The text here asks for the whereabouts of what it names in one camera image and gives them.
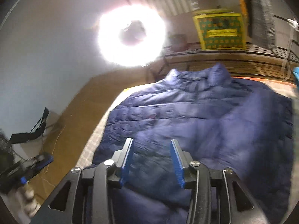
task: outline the white wall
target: white wall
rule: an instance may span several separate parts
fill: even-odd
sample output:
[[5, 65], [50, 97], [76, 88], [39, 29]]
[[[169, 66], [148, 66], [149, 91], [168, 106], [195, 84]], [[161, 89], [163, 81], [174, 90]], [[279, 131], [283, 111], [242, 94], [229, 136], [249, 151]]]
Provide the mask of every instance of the white wall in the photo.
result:
[[[116, 67], [101, 58], [93, 26], [102, 13], [121, 5], [126, 1], [17, 4], [0, 31], [0, 128], [8, 138], [30, 131], [44, 107], [61, 114], [92, 76]], [[30, 144], [17, 146], [17, 151], [32, 155]]]

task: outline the navy blue jacket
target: navy blue jacket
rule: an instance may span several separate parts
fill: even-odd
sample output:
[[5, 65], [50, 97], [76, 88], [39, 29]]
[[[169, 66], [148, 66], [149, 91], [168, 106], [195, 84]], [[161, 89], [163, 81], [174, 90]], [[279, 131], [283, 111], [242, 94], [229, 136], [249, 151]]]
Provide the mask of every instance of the navy blue jacket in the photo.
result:
[[177, 184], [175, 138], [209, 168], [233, 168], [271, 223], [288, 208], [293, 163], [292, 102], [263, 83], [231, 78], [217, 64], [172, 70], [113, 109], [93, 164], [135, 142], [127, 187], [113, 195], [116, 223], [183, 224], [190, 191]]

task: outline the silver bolt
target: silver bolt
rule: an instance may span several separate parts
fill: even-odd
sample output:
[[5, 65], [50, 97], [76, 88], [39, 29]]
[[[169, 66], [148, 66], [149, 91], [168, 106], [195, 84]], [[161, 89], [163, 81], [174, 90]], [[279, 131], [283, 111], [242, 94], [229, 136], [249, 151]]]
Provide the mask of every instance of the silver bolt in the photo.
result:
[[105, 164], [106, 166], [110, 166], [110, 165], [113, 165], [113, 164], [114, 164], [114, 161], [113, 161], [112, 159], [108, 159], [108, 160], [106, 160], [106, 161], [104, 162], [104, 164]]
[[231, 168], [229, 168], [229, 167], [226, 167], [225, 169], [224, 169], [224, 171], [226, 172], [226, 173], [228, 173], [228, 174], [232, 174], [234, 171], [231, 169]]
[[78, 173], [81, 170], [81, 168], [79, 167], [74, 167], [73, 169], [71, 169], [72, 173]]
[[199, 161], [191, 161], [190, 164], [193, 166], [193, 167], [198, 167], [200, 165], [200, 162]]

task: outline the bed sheet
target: bed sheet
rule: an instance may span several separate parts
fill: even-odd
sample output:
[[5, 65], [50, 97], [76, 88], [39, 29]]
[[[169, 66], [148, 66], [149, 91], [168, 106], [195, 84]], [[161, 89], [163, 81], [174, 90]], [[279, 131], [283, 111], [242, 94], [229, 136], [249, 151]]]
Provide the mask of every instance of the bed sheet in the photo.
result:
[[[293, 115], [294, 115], [293, 135], [294, 135], [295, 158], [294, 158], [294, 164], [293, 164], [293, 170], [292, 170], [292, 180], [291, 180], [292, 185], [291, 185], [291, 193], [290, 193], [290, 199], [289, 199], [289, 209], [284, 218], [284, 219], [286, 219], [299, 200], [299, 94], [296, 91], [296, 86], [291, 83], [262, 79], [262, 78], [246, 78], [246, 77], [239, 77], [239, 78], [260, 81], [260, 82], [268, 85], [270, 88], [272, 88], [277, 93], [293, 99]], [[147, 87], [150, 87], [151, 85], [152, 84], [145, 84], [145, 85], [141, 85], [141, 86], [128, 88], [128, 89], [123, 90], [118, 95], [118, 97], [114, 100], [112, 105], [105, 112], [104, 116], [101, 118], [99, 124], [96, 126], [95, 130], [93, 131], [92, 135], [90, 136], [88, 142], [86, 143], [86, 145], [78, 159], [76, 166], [84, 168], [84, 167], [88, 167], [92, 164], [92, 158], [93, 158], [96, 148], [98, 147], [98, 145], [101, 142], [109, 113], [117, 105], [119, 105], [123, 100], [125, 100], [127, 97], [129, 97], [131, 94], [133, 94], [137, 91], [143, 90]]]

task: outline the white cord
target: white cord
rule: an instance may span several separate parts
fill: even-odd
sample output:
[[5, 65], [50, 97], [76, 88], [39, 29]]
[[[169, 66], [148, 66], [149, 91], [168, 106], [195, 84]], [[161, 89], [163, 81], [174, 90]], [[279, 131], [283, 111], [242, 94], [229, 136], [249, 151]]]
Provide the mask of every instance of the white cord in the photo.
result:
[[[59, 133], [59, 135], [58, 135], [58, 137], [57, 137], [57, 139], [55, 141], [54, 148], [53, 148], [53, 151], [52, 151], [51, 155], [53, 155], [53, 153], [54, 153], [54, 150], [55, 150], [55, 147], [56, 147], [56, 142], [57, 142], [58, 138], [60, 137], [61, 133], [63, 132], [64, 128], [65, 128], [65, 126], [63, 127], [62, 131]], [[47, 173], [48, 169], [49, 169], [49, 165], [47, 166], [47, 170], [44, 172], [44, 174]]]
[[291, 77], [291, 66], [290, 66], [288, 57], [290, 55], [291, 48], [292, 48], [293, 37], [294, 37], [294, 27], [292, 25], [290, 25], [290, 29], [291, 29], [291, 31], [290, 31], [290, 38], [289, 38], [289, 43], [288, 43], [288, 50], [286, 52], [284, 61], [283, 61], [282, 66], [281, 66], [282, 75], [284, 75], [284, 71], [285, 71], [286, 65], [287, 65], [287, 68], [288, 68], [287, 77], [285, 79], [283, 79], [283, 82], [289, 80], [289, 78]]

